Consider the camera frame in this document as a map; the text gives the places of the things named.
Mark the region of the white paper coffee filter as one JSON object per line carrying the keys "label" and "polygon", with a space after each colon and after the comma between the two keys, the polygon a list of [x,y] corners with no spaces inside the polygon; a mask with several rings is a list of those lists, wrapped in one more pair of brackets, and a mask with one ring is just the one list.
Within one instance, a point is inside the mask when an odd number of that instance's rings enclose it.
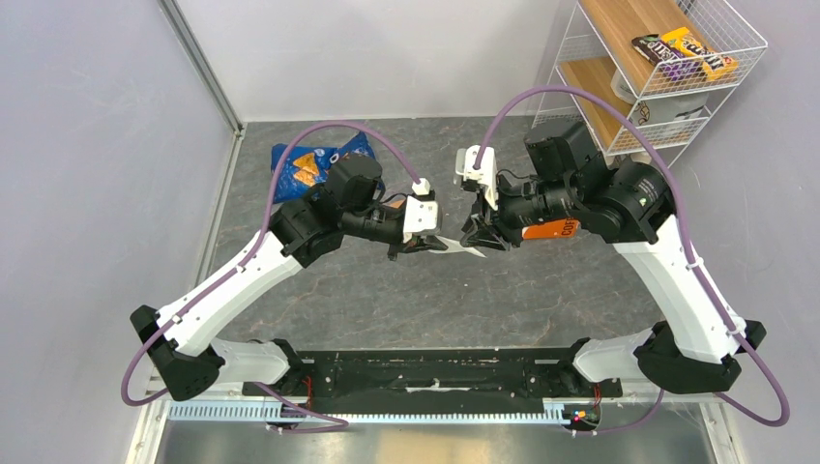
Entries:
{"label": "white paper coffee filter", "polygon": [[433,240],[431,253],[436,254],[452,254],[452,253],[469,253],[480,258],[486,258],[486,255],[478,249],[471,246],[463,246],[459,241],[452,240],[442,236],[430,236]]}

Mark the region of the orange coffee filter box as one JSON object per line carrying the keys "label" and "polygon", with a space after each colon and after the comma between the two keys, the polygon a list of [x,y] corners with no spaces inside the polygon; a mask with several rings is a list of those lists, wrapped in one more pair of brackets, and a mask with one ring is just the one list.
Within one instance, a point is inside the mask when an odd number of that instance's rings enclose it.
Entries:
{"label": "orange coffee filter box", "polygon": [[572,218],[552,220],[543,224],[527,226],[522,229],[522,238],[527,240],[568,239],[573,238],[579,228],[579,222]]}

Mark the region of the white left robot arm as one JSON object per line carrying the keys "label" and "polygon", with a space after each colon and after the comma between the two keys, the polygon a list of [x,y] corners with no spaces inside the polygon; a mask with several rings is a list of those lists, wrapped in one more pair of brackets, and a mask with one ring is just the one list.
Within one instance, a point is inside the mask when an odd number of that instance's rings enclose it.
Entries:
{"label": "white left robot arm", "polygon": [[425,178],[398,207],[382,203],[383,170],[368,156],[332,165],[327,179],[281,203],[251,241],[180,300],[161,309],[144,305],[131,316],[147,354],[177,401],[221,383],[262,383],[296,392],[304,371],[285,341],[230,342],[220,331],[276,285],[340,248],[345,237],[388,245],[388,255],[443,251],[441,213]]}

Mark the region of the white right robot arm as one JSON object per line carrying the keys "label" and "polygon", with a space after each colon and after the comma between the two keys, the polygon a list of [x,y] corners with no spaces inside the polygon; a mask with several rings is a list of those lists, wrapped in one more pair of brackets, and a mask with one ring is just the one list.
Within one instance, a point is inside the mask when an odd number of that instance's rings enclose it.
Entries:
{"label": "white right robot arm", "polygon": [[738,355],[757,347],[766,331],[733,310],[716,310],[685,255],[662,174],[634,161],[609,167],[585,124],[574,120],[539,125],[524,145],[535,171],[519,184],[498,172],[490,148],[457,152],[454,180],[477,196],[461,244],[508,250],[521,245],[529,227],[573,219],[627,260],[663,315],[639,333],[577,340],[559,363],[560,387],[581,395],[620,379],[677,394],[730,390],[742,371]]}

